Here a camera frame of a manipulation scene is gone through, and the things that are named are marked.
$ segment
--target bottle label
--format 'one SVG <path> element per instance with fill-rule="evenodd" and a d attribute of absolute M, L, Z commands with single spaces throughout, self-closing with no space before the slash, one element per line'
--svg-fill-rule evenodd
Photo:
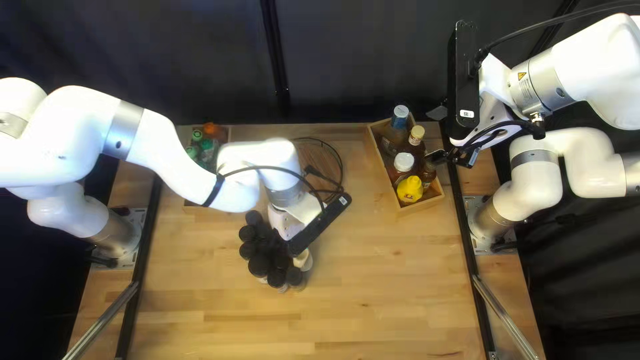
<path fill-rule="evenodd" d="M 384 136 L 382 137 L 382 149 L 384 149 L 384 151 L 387 154 L 391 154 L 391 155 L 395 155 L 396 154 L 396 149 L 393 147 L 393 145 L 391 145 L 391 141 L 388 138 L 385 138 Z"/>
<path fill-rule="evenodd" d="M 418 145 L 420 145 L 421 141 L 422 141 L 422 139 L 414 138 L 413 135 L 409 135 L 409 143 L 411 145 L 418 146 Z"/>

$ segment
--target yellow mustard bottle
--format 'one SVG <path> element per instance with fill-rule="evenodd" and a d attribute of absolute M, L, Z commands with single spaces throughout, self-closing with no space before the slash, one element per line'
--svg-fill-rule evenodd
<path fill-rule="evenodd" d="M 403 204 L 411 204 L 422 197 L 422 181 L 417 176 L 402 180 L 396 189 L 398 199 Z"/>

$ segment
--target brown bottle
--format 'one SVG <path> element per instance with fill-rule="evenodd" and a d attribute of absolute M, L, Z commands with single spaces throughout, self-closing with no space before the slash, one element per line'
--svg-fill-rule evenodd
<path fill-rule="evenodd" d="M 418 177 L 422 181 L 422 191 L 425 192 L 436 178 L 436 167 L 425 158 L 422 158 L 421 162 Z"/>
<path fill-rule="evenodd" d="M 420 163 L 427 149 L 424 146 L 422 137 L 424 136 L 424 127 L 416 125 L 411 128 L 409 139 L 404 147 L 404 151 L 410 153 L 415 158 L 416 163 Z"/>
<path fill-rule="evenodd" d="M 414 164 L 415 158 L 408 152 L 400 152 L 396 155 L 394 158 L 394 164 L 387 167 L 387 174 L 389 175 L 389 180 L 391 180 L 394 188 L 400 181 L 412 175 L 411 169 L 413 169 Z"/>

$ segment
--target white bottle cap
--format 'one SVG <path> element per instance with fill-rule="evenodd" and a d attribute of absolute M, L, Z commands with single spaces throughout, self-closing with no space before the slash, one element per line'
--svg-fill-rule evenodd
<path fill-rule="evenodd" d="M 413 167 L 413 155 L 408 152 L 400 152 L 394 159 L 394 167 L 398 171 L 407 172 Z"/>
<path fill-rule="evenodd" d="M 405 105 L 398 105 L 394 108 L 394 115 L 396 117 L 407 117 L 409 116 L 409 108 Z"/>

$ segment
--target orange bottle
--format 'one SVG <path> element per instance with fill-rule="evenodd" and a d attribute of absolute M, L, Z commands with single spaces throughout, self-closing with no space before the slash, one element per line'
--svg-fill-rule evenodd
<path fill-rule="evenodd" d="M 202 132 L 210 139 L 217 139 L 219 143 L 227 142 L 227 130 L 212 122 L 208 122 L 202 126 Z"/>

